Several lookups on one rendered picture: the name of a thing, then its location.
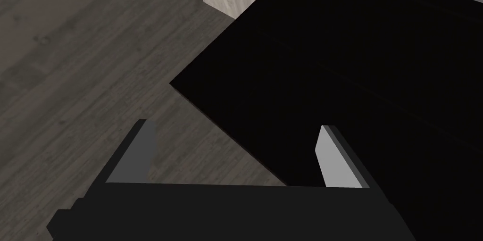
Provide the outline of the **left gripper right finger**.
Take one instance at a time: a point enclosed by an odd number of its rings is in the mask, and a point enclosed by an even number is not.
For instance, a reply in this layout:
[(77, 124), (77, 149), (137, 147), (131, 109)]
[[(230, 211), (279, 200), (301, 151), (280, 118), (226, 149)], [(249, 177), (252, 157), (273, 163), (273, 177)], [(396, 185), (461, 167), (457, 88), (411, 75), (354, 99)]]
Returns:
[(321, 126), (315, 154), (326, 187), (379, 188), (335, 126)]

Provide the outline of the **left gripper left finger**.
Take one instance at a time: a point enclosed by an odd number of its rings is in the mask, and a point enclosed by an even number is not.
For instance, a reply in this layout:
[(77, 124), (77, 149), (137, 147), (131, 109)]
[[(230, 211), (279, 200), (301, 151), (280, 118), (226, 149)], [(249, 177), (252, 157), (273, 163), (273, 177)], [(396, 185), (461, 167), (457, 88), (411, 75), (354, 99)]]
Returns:
[(148, 172), (156, 150), (155, 124), (139, 119), (96, 178), (104, 183), (149, 183)]

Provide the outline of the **black cupboard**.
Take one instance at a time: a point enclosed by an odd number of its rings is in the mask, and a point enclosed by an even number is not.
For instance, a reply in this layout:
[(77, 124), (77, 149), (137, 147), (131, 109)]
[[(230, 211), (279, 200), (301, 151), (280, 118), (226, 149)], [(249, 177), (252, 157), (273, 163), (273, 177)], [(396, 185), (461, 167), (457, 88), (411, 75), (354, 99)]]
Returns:
[(285, 185), (333, 125), (416, 241), (483, 241), (483, 0), (256, 0), (171, 86)]

